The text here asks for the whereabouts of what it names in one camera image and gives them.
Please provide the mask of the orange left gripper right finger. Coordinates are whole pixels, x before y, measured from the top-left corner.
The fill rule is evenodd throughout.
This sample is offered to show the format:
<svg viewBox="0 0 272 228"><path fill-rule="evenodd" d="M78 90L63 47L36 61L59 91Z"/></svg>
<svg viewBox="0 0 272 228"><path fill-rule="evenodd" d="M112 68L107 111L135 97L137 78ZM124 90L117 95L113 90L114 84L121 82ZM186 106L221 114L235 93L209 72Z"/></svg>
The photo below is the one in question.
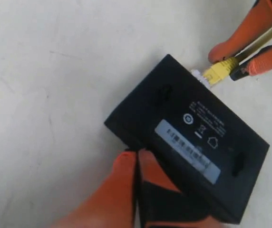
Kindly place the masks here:
<svg viewBox="0 0 272 228"><path fill-rule="evenodd" d="M139 216L143 228L220 228L206 202L193 192L183 194L152 152L138 152Z"/></svg>

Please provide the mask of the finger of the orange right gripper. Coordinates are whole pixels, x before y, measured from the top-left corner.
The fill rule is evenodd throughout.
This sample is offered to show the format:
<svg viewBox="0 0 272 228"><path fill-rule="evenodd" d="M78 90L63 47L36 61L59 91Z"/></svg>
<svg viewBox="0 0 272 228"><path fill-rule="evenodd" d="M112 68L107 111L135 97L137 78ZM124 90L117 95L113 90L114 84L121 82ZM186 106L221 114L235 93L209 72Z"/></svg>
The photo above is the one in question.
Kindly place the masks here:
<svg viewBox="0 0 272 228"><path fill-rule="evenodd" d="M257 0L236 31L208 54L209 62L225 60L254 42L272 27L272 0Z"/></svg>
<svg viewBox="0 0 272 228"><path fill-rule="evenodd" d="M246 76L256 76L272 70L272 45L262 48L252 58L245 61L230 73L230 78L237 81Z"/></svg>

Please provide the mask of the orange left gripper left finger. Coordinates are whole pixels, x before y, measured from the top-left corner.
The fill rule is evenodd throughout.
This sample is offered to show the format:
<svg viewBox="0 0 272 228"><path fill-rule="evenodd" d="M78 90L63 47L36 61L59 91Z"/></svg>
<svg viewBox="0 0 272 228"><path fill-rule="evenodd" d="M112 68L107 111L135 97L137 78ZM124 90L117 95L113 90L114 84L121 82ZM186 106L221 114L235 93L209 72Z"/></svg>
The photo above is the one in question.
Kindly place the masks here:
<svg viewBox="0 0 272 228"><path fill-rule="evenodd" d="M51 225L52 228L133 228L135 222L134 180L137 154L122 152L110 175L76 210Z"/></svg>

